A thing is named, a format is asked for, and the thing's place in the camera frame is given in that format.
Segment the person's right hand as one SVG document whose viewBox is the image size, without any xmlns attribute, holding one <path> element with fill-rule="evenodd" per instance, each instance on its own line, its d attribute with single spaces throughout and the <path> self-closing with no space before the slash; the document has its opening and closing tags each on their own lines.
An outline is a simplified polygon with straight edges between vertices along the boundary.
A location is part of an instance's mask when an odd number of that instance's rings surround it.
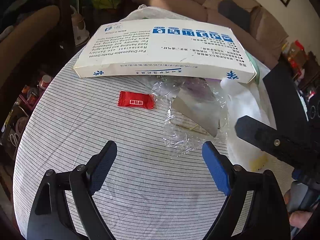
<svg viewBox="0 0 320 240">
<path fill-rule="evenodd" d="M 293 227 L 302 229 L 306 225 L 312 214 L 313 212 L 307 211 L 295 211 L 293 213 L 289 213 L 289 223 Z"/>
</svg>

